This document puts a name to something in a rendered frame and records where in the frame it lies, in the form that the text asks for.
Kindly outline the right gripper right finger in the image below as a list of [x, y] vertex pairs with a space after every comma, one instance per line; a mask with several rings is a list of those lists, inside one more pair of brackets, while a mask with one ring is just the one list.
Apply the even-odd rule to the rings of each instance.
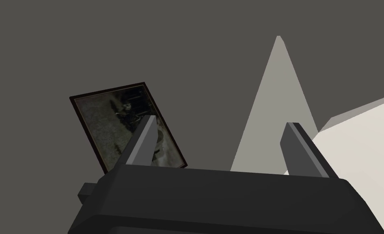
[[290, 175], [338, 178], [299, 123], [287, 122], [285, 124], [280, 147]]

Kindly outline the dark framed wall picture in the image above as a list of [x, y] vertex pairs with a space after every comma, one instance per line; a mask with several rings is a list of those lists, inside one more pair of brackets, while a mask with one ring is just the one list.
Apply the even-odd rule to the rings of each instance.
[[187, 162], [145, 82], [71, 96], [70, 101], [104, 173], [122, 155], [141, 119], [156, 116], [151, 165], [185, 168]]

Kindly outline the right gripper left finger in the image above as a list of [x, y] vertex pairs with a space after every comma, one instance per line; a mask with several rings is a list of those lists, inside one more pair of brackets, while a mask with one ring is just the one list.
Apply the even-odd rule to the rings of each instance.
[[145, 115], [129, 143], [126, 145], [116, 165], [150, 166], [157, 143], [157, 119], [155, 115]]

